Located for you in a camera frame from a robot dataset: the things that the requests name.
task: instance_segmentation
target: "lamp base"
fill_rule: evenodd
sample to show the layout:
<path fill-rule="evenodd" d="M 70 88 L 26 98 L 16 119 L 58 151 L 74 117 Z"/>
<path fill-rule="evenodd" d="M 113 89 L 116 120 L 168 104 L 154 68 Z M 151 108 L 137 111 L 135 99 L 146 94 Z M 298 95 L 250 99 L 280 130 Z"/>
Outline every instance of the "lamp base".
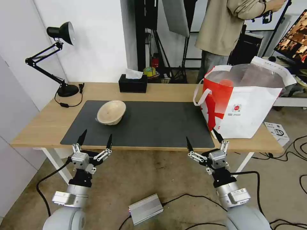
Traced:
<path fill-rule="evenodd" d="M 58 95 L 60 97 L 69 97 L 77 94 L 79 92 L 79 88 L 75 85 L 66 85 L 62 84 L 62 86 L 58 89 Z"/>

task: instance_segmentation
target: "black desk lamp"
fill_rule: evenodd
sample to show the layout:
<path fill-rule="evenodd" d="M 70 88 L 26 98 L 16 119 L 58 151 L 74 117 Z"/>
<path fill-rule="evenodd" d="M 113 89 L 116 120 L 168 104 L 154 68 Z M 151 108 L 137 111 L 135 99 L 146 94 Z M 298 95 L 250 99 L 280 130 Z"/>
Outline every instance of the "black desk lamp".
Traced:
<path fill-rule="evenodd" d="M 34 69 L 38 70 L 39 72 L 45 74 L 46 76 L 50 77 L 52 80 L 56 81 L 60 84 L 60 87 L 57 91 L 58 95 L 60 97 L 69 97 L 77 94 L 79 92 L 79 88 L 75 85 L 69 85 L 65 83 L 65 80 L 62 78 L 59 78 L 57 76 L 54 76 L 53 74 L 45 71 L 41 67 L 37 66 L 37 63 L 46 59 L 47 57 L 51 56 L 52 54 L 55 54 L 56 52 L 62 50 L 63 42 L 60 41 L 60 38 L 62 38 L 67 43 L 73 45 L 73 42 L 75 40 L 75 33 L 74 28 L 71 22 L 65 22 L 63 25 L 58 27 L 48 27 L 47 28 L 47 34 L 52 37 L 56 43 L 54 43 L 52 46 L 48 47 L 47 49 L 39 52 L 38 54 L 29 57 L 26 59 L 26 64 L 33 67 Z M 52 49 L 53 47 L 57 47 L 57 50 L 51 52 L 50 54 L 39 56 L 46 52 L 49 49 Z"/>

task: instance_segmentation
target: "concrete floor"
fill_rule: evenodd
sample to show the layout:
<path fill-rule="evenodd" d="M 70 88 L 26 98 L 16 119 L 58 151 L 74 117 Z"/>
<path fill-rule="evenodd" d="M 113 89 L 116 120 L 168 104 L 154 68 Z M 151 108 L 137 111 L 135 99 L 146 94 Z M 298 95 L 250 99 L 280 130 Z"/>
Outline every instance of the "concrete floor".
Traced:
<path fill-rule="evenodd" d="M 291 140 L 306 135 L 307 111 L 301 108 L 272 110 L 266 121 L 282 124 Z M 228 153 L 228 162 L 235 171 L 246 153 Z M 37 181 L 54 170 L 46 160 L 9 213 L 3 219 L 0 230 L 39 230 L 47 219 L 43 200 L 37 194 Z M 307 174 L 307 162 L 289 155 L 288 162 L 251 159 L 244 170 L 256 170 L 261 175 L 261 205 L 269 221 L 283 218 L 292 222 L 307 223 L 307 196 L 299 186 L 299 176 Z M 165 151 L 114 151 L 97 168 L 85 212 L 86 229 L 116 230 L 128 217 L 128 206 L 157 193 L 162 202 L 183 193 L 205 195 L 217 201 L 212 178 L 205 168 L 187 157 L 187 152 Z M 257 207 L 256 176 L 241 175 L 238 185 L 247 188 L 252 196 L 249 205 Z M 303 180 L 307 188 L 307 178 Z M 49 201 L 51 212 L 59 206 L 51 203 L 56 190 L 65 191 L 67 185 L 59 174 L 41 184 L 41 190 Z M 225 212 L 203 198 L 183 197 L 167 206 L 163 213 L 133 226 L 129 219 L 123 230 L 128 229 L 185 229 L 195 223 L 222 223 Z M 223 229 L 220 226 L 199 226 L 197 229 Z M 296 229 L 282 226 L 278 230 Z"/>

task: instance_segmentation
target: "beige jacket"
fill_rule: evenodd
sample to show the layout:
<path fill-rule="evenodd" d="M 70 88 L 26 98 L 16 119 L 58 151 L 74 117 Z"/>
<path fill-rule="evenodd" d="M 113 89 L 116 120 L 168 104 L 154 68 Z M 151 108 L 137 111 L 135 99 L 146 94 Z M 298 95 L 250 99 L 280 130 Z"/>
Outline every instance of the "beige jacket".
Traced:
<path fill-rule="evenodd" d="M 244 20 L 256 18 L 263 11 L 264 4 L 259 0 L 208 0 L 195 46 L 229 56 L 237 44 Z"/>

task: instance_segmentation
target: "wooden bowl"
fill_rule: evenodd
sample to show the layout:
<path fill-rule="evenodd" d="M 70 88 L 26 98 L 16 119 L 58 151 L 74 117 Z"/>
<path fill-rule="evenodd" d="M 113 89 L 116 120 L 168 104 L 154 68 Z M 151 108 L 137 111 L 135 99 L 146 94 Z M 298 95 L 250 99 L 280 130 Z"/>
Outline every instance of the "wooden bowl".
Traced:
<path fill-rule="evenodd" d="M 104 125 L 116 125 L 126 111 L 126 104 L 122 101 L 109 101 L 98 110 L 96 121 Z"/>

